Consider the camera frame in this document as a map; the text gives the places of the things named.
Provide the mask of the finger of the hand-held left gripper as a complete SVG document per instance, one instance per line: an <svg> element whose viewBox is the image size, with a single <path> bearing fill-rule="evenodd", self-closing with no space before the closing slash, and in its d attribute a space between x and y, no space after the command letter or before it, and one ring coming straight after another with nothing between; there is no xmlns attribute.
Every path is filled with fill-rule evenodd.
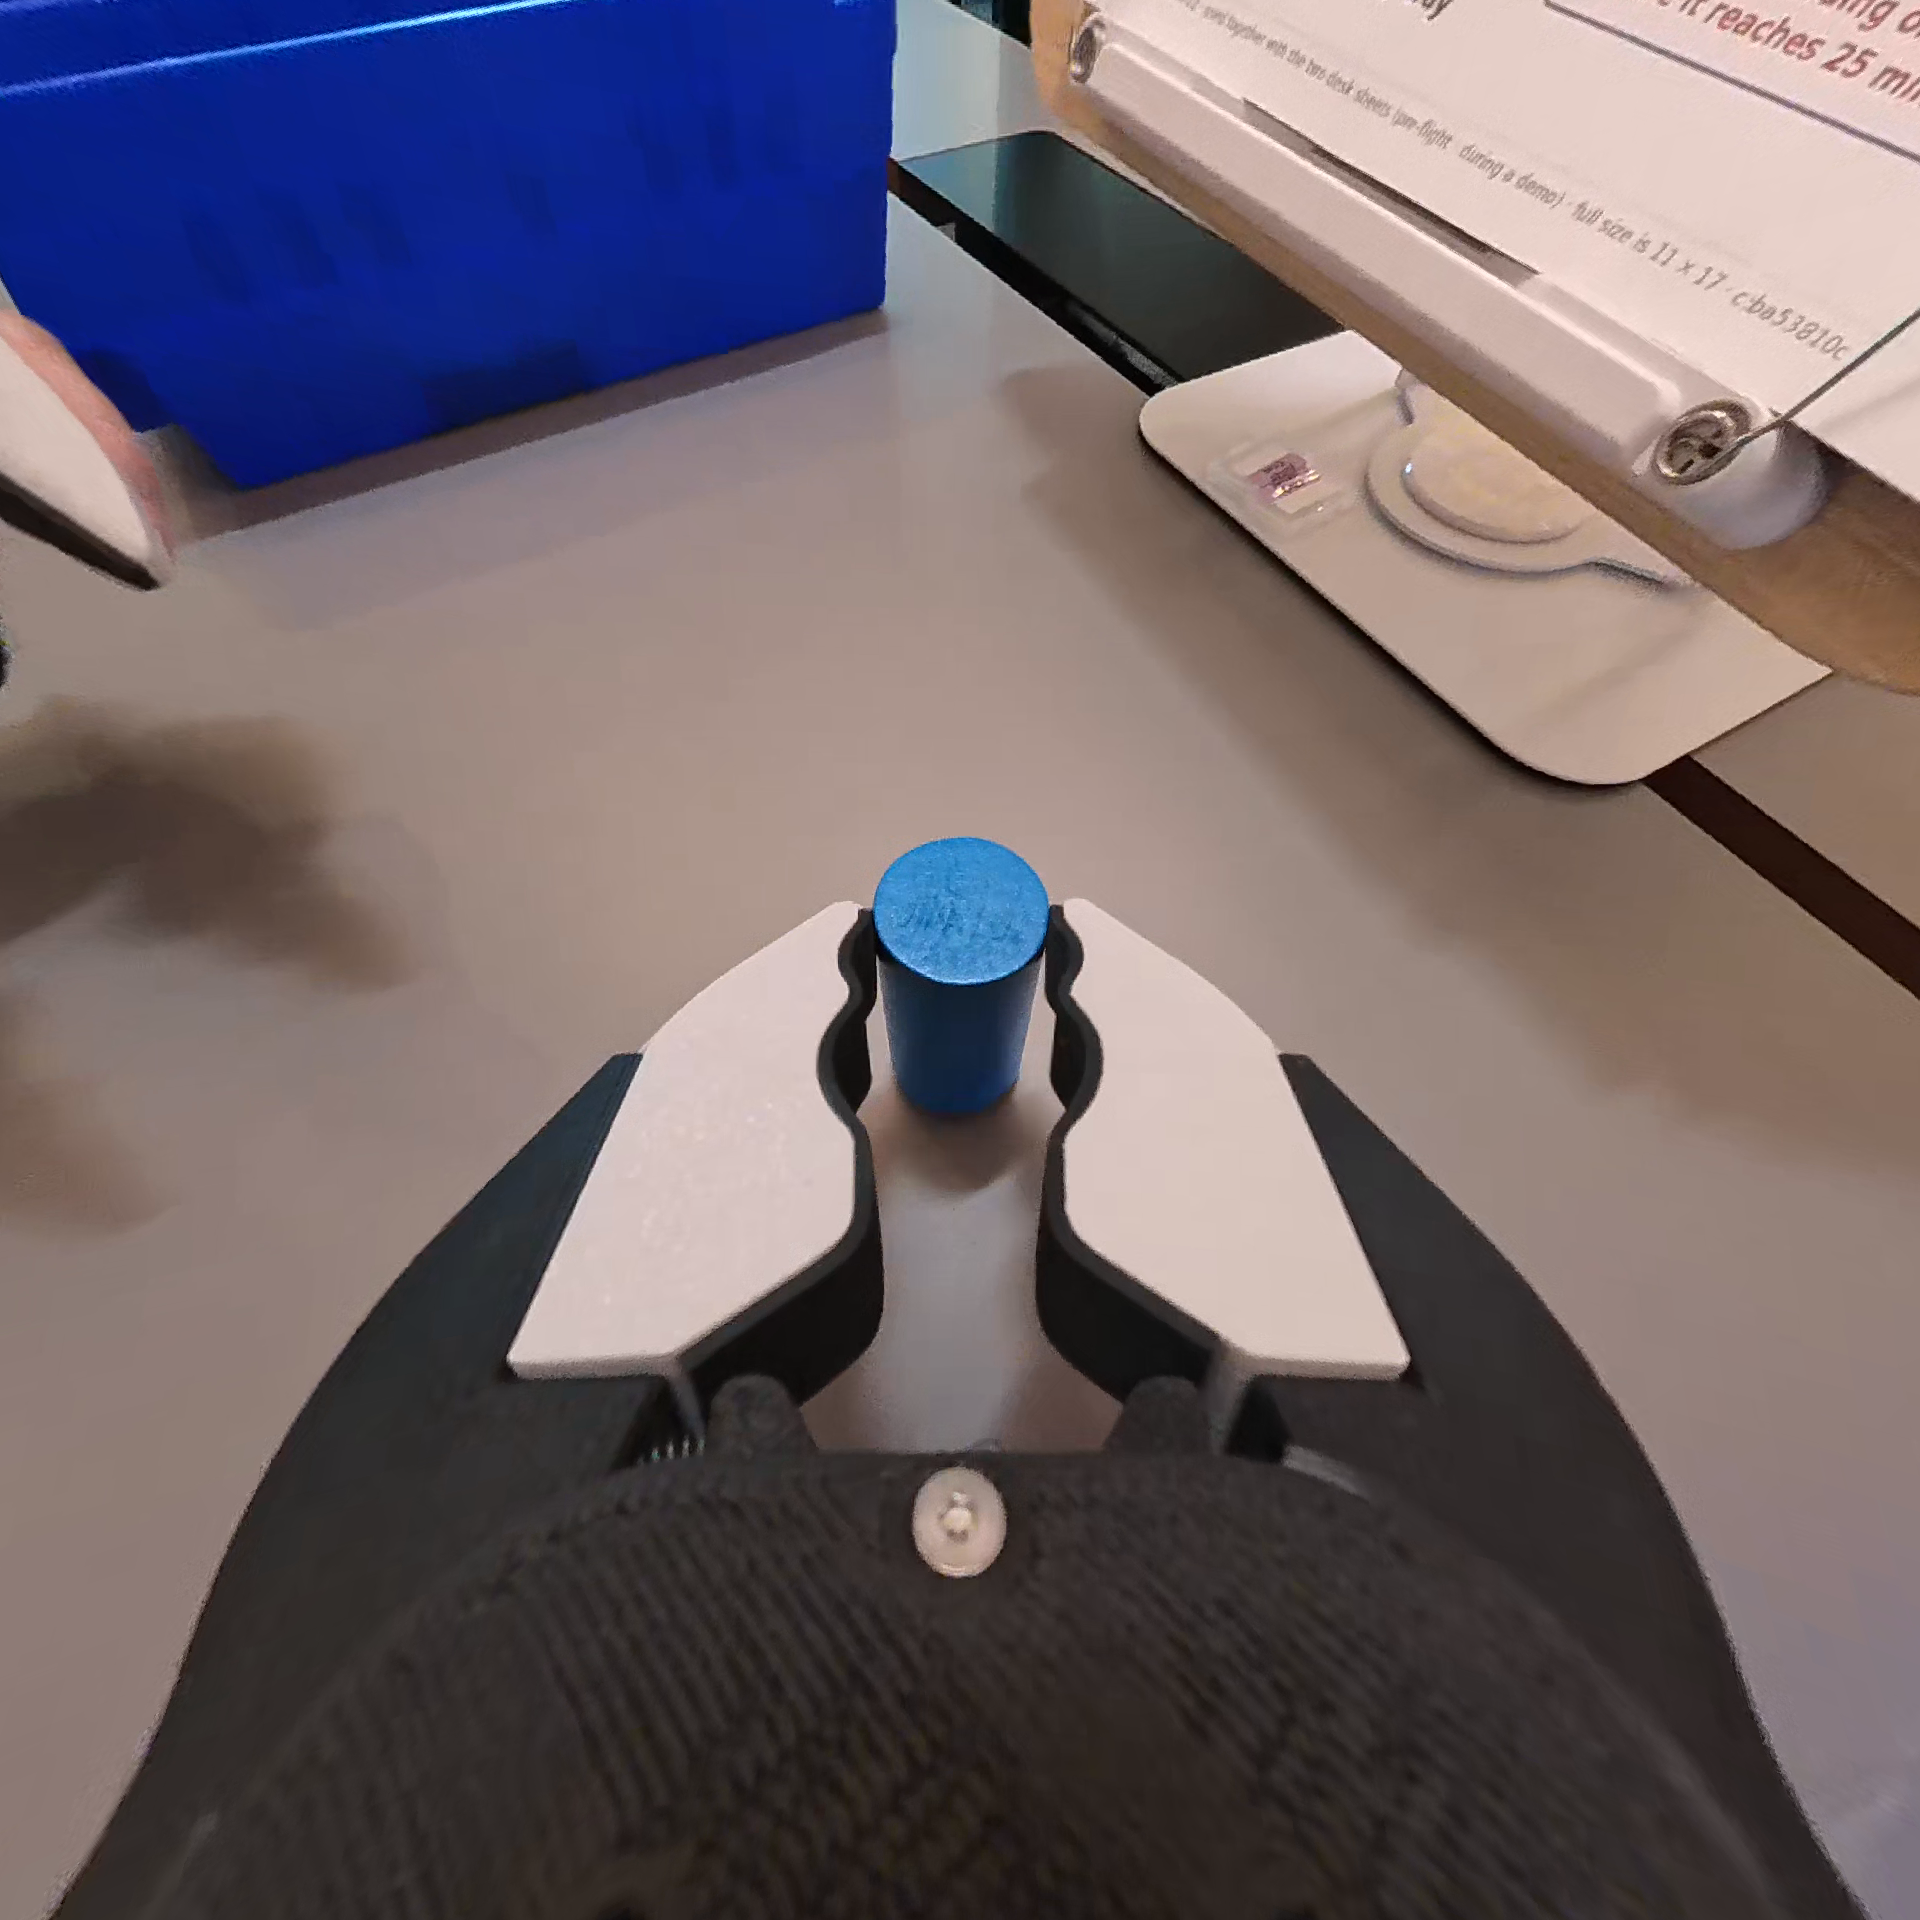
<svg viewBox="0 0 1920 1920"><path fill-rule="evenodd" d="M171 581L177 537L155 455L42 326L2 301L2 517L123 586Z"/></svg>

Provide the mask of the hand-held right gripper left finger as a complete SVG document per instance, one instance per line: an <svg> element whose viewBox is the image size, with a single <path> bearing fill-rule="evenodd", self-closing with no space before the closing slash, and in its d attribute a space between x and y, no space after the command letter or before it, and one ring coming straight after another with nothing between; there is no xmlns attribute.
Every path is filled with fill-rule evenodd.
<svg viewBox="0 0 1920 1920"><path fill-rule="evenodd" d="M517 1379L665 1382L686 1412L776 1379L806 1403L885 1308L876 935L832 901L660 1024L509 1346Z"/></svg>

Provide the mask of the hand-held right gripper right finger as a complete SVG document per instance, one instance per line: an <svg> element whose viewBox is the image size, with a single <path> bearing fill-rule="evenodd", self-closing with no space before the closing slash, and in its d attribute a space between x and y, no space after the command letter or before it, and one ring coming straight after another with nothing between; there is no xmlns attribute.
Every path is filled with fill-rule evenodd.
<svg viewBox="0 0 1920 1920"><path fill-rule="evenodd" d="M1233 1419L1256 1379L1389 1383L1413 1351L1281 1045L1209 977L1089 898L1053 909L1063 1112L1035 1297L1085 1379L1192 1386Z"/></svg>

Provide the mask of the small blue cylinder block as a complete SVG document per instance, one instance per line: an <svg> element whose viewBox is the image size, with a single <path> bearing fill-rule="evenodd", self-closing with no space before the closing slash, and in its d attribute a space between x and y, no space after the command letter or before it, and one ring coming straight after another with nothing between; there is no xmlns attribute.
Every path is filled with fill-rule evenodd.
<svg viewBox="0 0 1920 1920"><path fill-rule="evenodd" d="M890 862L872 900L894 1082L937 1117L972 1117L1016 1090L1044 968L1051 900L1012 848L956 834Z"/></svg>

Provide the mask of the blue plastic bin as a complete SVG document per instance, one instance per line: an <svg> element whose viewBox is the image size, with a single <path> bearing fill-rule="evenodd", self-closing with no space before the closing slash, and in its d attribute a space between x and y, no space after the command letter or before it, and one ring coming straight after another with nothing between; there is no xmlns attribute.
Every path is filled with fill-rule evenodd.
<svg viewBox="0 0 1920 1920"><path fill-rule="evenodd" d="M2 270L259 487L875 312L897 3L4 3Z"/></svg>

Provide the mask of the white stand base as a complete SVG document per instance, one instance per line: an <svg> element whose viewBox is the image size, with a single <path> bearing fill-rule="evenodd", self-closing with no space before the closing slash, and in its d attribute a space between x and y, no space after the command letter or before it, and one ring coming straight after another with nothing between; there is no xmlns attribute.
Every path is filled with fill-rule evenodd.
<svg viewBox="0 0 1920 1920"><path fill-rule="evenodd" d="M1831 667L1359 334L1150 395L1147 447L1513 761L1642 779Z"/></svg>

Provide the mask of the black table divider strip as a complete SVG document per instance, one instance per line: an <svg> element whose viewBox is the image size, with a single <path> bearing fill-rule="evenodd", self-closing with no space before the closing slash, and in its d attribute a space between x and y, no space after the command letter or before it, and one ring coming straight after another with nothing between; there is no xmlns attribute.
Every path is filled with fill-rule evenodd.
<svg viewBox="0 0 1920 1920"><path fill-rule="evenodd" d="M1054 132L894 158L889 183L1148 395L1340 330L1226 237Z"/></svg>

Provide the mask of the white page holder bar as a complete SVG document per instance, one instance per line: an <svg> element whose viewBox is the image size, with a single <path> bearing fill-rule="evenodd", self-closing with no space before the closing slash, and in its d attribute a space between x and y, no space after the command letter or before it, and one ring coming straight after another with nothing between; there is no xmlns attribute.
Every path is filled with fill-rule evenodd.
<svg viewBox="0 0 1920 1920"><path fill-rule="evenodd" d="M1583 497L1625 520L1633 502L1728 554L1825 509L1831 460L1802 426L1462 235L1117 10L1085 8L1063 59L1067 98L1156 180Z"/></svg>

